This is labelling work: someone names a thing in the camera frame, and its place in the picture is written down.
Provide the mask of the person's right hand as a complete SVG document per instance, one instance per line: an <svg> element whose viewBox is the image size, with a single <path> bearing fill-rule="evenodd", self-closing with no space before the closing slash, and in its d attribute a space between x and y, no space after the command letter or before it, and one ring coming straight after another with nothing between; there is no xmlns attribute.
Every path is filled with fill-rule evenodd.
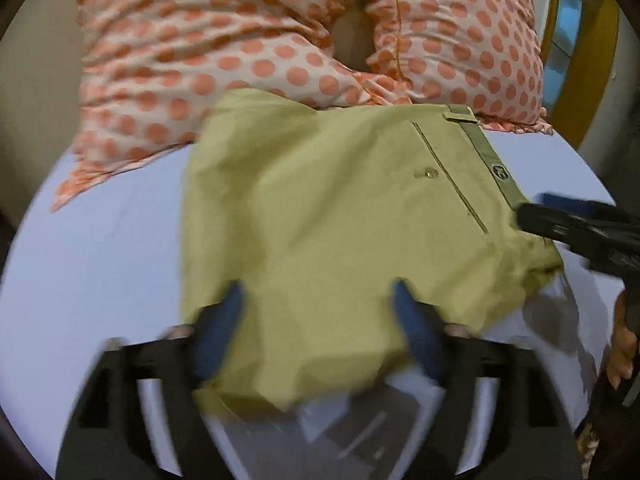
<svg viewBox="0 0 640 480"><path fill-rule="evenodd" d="M616 299L611 348L606 359L606 377L614 389L617 389L624 379L631 378L634 371L632 361L638 352L637 336L626 324L626 296L623 290Z"/></svg>

